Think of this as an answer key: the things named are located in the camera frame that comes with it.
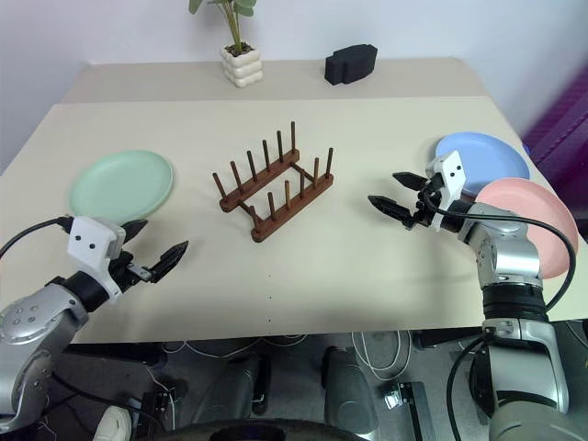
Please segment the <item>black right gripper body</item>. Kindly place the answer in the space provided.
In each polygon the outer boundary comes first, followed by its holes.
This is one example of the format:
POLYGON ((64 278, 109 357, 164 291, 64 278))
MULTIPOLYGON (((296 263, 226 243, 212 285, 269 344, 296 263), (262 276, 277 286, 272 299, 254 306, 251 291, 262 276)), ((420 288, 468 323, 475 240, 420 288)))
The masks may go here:
POLYGON ((443 177, 434 174, 429 178, 429 185, 424 189, 414 189, 417 192, 416 212, 413 214, 414 225, 420 224, 429 227, 432 223, 435 211, 432 206, 439 206, 441 195, 440 189, 445 186, 443 177))

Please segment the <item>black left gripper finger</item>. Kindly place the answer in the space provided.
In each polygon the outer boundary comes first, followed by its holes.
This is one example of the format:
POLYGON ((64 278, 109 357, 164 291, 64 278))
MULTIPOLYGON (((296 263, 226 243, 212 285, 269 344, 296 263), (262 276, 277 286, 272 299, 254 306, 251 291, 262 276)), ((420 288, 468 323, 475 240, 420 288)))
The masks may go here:
POLYGON ((125 232, 124 243, 129 242, 136 237, 141 230, 148 224, 147 220, 130 220, 121 225, 125 232))
POLYGON ((165 277, 182 259, 189 245, 189 241, 178 243, 169 248, 160 256, 160 260, 149 269, 150 282, 159 282, 165 277))

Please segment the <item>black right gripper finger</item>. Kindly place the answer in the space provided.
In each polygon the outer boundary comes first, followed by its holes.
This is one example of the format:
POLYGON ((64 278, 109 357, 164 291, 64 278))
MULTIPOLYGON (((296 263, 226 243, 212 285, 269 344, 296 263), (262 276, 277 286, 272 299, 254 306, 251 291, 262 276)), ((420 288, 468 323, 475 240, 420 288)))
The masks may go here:
POLYGON ((410 189, 424 189, 429 185, 429 179, 412 172, 393 173, 392 177, 404 187, 410 189))
POLYGON ((395 200, 384 197, 370 195, 368 201, 381 213, 399 221, 403 226, 413 226, 413 215, 405 207, 400 206, 395 200))

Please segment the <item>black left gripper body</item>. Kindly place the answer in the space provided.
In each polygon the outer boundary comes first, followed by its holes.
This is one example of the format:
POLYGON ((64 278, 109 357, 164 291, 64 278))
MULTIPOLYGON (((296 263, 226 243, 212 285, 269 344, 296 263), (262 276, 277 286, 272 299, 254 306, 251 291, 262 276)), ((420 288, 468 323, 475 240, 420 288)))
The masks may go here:
POLYGON ((153 272, 133 263, 134 256, 121 251, 119 257, 109 263, 109 274, 121 292, 127 291, 139 282, 149 282, 153 272))

